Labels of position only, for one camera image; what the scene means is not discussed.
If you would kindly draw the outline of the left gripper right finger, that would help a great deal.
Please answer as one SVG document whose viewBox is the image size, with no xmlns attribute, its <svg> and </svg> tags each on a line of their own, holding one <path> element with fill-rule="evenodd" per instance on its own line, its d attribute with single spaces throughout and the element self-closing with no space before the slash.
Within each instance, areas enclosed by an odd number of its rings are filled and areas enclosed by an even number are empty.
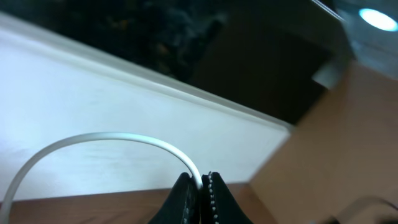
<svg viewBox="0 0 398 224">
<path fill-rule="evenodd" d="M 252 224 L 217 172 L 202 175 L 200 215 L 203 224 Z"/>
</svg>

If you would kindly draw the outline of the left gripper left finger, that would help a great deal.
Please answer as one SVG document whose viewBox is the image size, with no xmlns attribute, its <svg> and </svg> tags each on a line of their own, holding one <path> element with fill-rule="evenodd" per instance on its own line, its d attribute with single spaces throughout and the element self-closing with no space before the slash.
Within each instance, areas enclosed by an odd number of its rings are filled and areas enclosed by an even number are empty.
<svg viewBox="0 0 398 224">
<path fill-rule="evenodd" d="M 199 224 L 198 189 L 188 173 L 181 173 L 169 196 L 148 224 Z"/>
</svg>

